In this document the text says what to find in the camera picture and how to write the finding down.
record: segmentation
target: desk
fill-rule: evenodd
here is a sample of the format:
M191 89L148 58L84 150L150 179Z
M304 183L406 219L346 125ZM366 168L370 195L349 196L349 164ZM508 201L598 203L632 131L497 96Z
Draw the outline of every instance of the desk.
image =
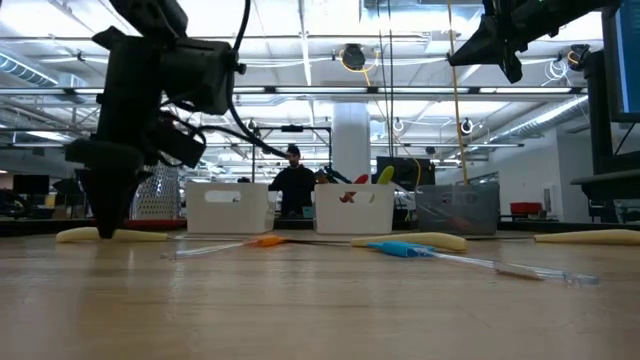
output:
M198 241L184 247L208 246ZM344 245L0 241L3 359L637 359L640 248L470 243L583 289Z

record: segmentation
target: pillar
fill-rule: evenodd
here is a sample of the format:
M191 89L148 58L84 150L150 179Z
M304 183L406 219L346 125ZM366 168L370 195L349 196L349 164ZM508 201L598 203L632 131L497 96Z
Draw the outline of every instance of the pillar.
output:
M369 112L366 103L333 107L333 168L349 179L371 177Z

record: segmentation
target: man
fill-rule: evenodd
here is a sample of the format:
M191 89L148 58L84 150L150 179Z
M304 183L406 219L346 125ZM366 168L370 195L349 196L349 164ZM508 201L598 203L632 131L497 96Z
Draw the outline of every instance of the man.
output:
M300 164L300 149L297 146L289 146L287 158L290 166L276 176L269 185L269 191L282 191L283 217L302 216L302 208L312 205L311 192L316 185L316 177L313 171Z

